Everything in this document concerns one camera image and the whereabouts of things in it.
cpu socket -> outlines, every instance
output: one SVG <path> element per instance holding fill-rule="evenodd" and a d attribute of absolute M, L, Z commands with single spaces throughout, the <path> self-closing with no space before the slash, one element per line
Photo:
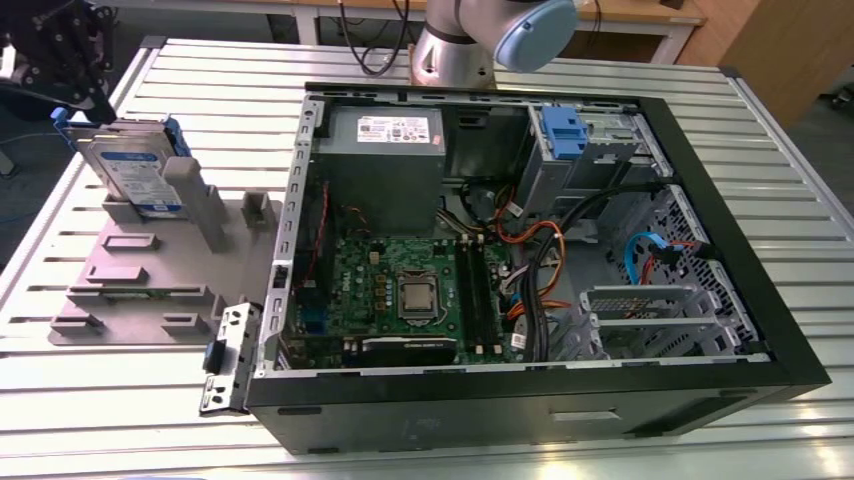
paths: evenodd
<path fill-rule="evenodd" d="M 439 318 L 435 273 L 407 270 L 397 274 L 397 317 L 413 327 L 424 327 Z"/>

power supply label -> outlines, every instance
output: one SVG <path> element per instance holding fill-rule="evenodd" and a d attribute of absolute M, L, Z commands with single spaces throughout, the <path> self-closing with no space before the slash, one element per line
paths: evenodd
<path fill-rule="evenodd" d="M 429 143 L 427 117 L 361 117 L 357 142 Z"/>

green motherboard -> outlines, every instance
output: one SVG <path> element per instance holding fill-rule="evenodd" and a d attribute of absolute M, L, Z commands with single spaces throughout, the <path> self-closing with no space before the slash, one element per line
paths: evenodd
<path fill-rule="evenodd" d="M 471 293 L 460 295 L 457 242 L 451 239 L 338 239 L 330 301 L 325 309 L 298 307 L 305 339 L 447 337 L 456 340 L 455 364 L 507 362 L 511 354 L 497 315 L 497 284 L 501 269 L 508 265 L 508 251 L 501 244 L 485 244 L 480 249 L 485 278 L 477 281 L 488 292 L 493 312 L 489 321 L 497 338 L 496 345 L 472 348 L 471 339 L 465 338 L 472 335 L 471 326 L 465 325 L 464 318 L 473 314 L 463 313 L 464 297 Z M 338 368 L 337 344 L 308 343 L 321 345 L 308 352 L 312 367 Z"/>

floor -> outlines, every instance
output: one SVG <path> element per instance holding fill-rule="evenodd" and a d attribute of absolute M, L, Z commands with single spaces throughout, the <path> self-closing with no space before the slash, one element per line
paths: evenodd
<path fill-rule="evenodd" d="M 217 25 L 216 32 L 212 32 L 209 28 L 192 27 L 206 23 L 198 22 L 197 12 L 193 12 L 192 19 L 185 19 L 188 21 L 181 19 L 180 12 L 173 13 L 164 23 L 161 16 L 150 17 L 152 11 L 137 10 L 132 15 L 129 12 L 120 12 L 116 29 L 117 66 L 126 66 L 129 63 L 145 34 L 234 41 L 297 41 L 289 17 L 265 19 L 258 15 L 228 14 L 229 28 L 225 29 L 212 17 L 209 24 Z M 365 21 L 365 25 L 353 26 L 352 31 L 360 35 L 360 39 L 372 39 L 369 32 L 376 30 L 376 25 L 368 22 L 371 21 Z M 380 44 L 391 43 L 396 33 L 391 32 L 393 28 L 387 30 L 381 32 Z M 324 43 L 337 44 L 341 41 L 340 29 L 333 23 L 321 24 L 321 36 Z M 110 84 L 114 85 L 121 71 L 122 68 L 118 68 L 109 75 Z M 4 101 L 0 98 L 0 148 L 20 167 L 12 178 L 0 179 L 0 271 L 70 159 L 65 143 L 57 135 L 52 135 L 50 122 L 21 120 L 12 110 L 17 115 L 46 118 L 50 108 L 33 108 L 28 101 Z M 854 212 L 854 168 L 850 167 L 854 162 L 854 108 L 843 112 L 834 111 L 828 102 L 819 100 L 788 134 L 842 203 Z M 5 143 L 21 135 L 28 136 Z"/>

slatted metal table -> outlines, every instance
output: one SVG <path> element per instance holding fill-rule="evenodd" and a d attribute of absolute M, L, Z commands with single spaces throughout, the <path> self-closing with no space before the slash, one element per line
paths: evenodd
<path fill-rule="evenodd" d="M 252 188 L 281 198 L 304 82 L 404 83 L 407 60 L 373 80 L 338 48 L 168 40 L 140 49 L 112 100 L 121 113 L 173 114 L 224 197 Z M 588 61 L 496 77 L 507 89 L 667 100 L 832 385 L 677 438 L 294 458 L 252 417 L 196 416 L 200 347 L 48 343 L 49 319 L 106 220 L 105 190 L 77 155 L 0 277 L 0 476 L 852 474 L 854 222 L 741 81 L 709 68 Z"/>

